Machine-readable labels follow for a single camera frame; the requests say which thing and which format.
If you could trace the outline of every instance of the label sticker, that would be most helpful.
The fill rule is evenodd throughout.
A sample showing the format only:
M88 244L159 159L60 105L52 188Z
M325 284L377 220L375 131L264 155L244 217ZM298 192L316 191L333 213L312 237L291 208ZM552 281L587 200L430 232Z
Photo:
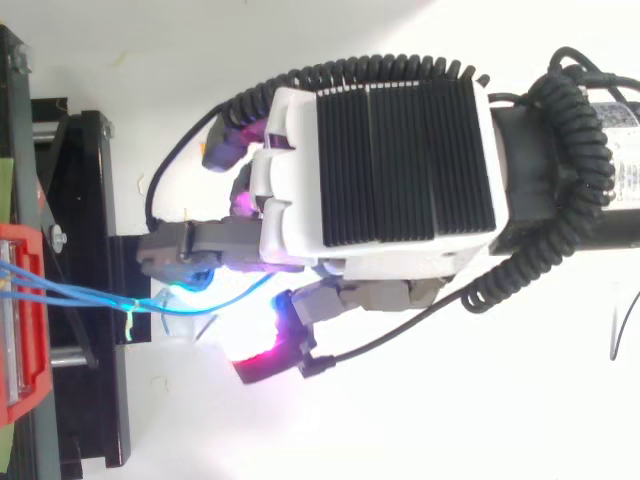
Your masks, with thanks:
M609 139L607 147L616 167L615 198L608 208L640 209L640 123L621 103L599 103L593 108Z

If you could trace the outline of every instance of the green tape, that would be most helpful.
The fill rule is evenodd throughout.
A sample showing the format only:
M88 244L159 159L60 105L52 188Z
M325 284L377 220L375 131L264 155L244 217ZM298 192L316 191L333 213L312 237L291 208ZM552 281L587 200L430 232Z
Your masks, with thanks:
M0 158L0 223L11 220L11 190L13 189L13 158Z
M7 473L13 447L13 423L0 428L0 473Z

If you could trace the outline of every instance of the screw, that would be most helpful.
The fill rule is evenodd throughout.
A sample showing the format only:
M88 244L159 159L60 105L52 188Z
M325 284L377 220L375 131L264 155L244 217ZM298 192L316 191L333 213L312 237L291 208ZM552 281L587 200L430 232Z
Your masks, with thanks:
M62 248L67 244L67 234L62 232L60 225L51 227L50 241L54 252L62 252Z
M31 47L21 43L20 45L16 45L11 52L11 66L15 71L22 75L29 75L33 72L31 65L33 62L31 61Z
M116 127L113 125L113 122L106 121L102 124L102 135L107 140L113 139L116 136Z

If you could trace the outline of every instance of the purple light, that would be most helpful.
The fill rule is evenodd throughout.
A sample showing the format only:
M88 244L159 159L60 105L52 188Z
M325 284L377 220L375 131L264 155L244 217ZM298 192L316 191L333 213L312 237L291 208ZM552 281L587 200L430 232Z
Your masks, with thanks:
M242 217L251 217L256 212L249 192L242 192L233 202L233 213Z

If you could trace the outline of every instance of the black heat sink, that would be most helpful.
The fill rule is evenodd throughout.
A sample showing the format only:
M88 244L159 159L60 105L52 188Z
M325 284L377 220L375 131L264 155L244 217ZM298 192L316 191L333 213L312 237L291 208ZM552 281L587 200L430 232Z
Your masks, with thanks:
M325 246L495 229L471 80L324 91L317 106Z

